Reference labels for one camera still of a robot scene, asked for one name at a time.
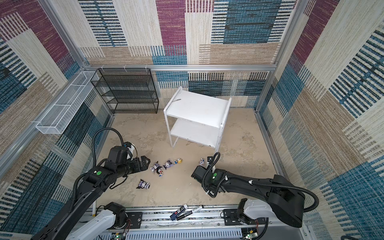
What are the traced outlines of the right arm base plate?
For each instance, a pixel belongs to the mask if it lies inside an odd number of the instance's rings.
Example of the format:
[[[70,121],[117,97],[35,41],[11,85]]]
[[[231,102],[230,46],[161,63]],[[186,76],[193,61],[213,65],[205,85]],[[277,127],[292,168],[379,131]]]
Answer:
[[[245,215],[238,215],[236,209],[224,209],[220,214],[225,222],[225,226],[238,226],[238,225],[264,225],[267,222],[266,218],[258,218],[251,220]]]

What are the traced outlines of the striped purple Kuromi figure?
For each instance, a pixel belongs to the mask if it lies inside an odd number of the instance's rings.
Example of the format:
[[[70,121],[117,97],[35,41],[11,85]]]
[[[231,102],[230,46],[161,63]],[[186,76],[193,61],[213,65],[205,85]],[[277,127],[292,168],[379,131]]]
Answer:
[[[155,172],[157,172],[157,170],[159,169],[161,169],[161,165],[159,164],[159,162],[155,162],[154,163],[154,165],[151,167],[151,171],[153,172],[153,173],[155,173]]]

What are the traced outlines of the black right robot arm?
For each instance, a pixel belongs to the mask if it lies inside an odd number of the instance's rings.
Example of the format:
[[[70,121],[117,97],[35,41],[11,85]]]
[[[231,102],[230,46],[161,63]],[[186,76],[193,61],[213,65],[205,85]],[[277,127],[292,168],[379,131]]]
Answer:
[[[273,217],[294,228],[302,227],[304,213],[315,210],[320,203],[315,193],[294,186],[281,175],[274,175],[272,179],[256,179],[214,169],[220,156],[219,152],[215,153],[207,168],[197,166],[191,175],[211,198],[216,198],[218,193],[237,193],[256,198],[270,206]]]

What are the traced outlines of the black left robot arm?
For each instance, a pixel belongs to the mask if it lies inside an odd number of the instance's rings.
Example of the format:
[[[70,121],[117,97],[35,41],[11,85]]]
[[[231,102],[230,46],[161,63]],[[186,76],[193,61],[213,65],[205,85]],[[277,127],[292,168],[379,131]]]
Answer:
[[[109,155],[97,163],[95,138],[103,131],[115,132],[120,145],[110,149]],[[107,189],[115,189],[119,178],[126,180],[128,175],[146,171],[151,160],[146,156],[133,158],[134,145],[124,142],[122,135],[114,128],[103,128],[92,138],[93,167],[76,178],[71,198],[62,209],[45,225],[33,240],[65,240],[88,208]]]

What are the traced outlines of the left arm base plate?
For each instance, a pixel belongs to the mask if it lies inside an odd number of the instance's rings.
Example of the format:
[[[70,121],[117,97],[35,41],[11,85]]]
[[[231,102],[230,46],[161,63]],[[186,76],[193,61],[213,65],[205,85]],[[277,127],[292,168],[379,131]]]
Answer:
[[[126,215],[127,225],[125,231],[141,228],[143,212],[126,212]]]

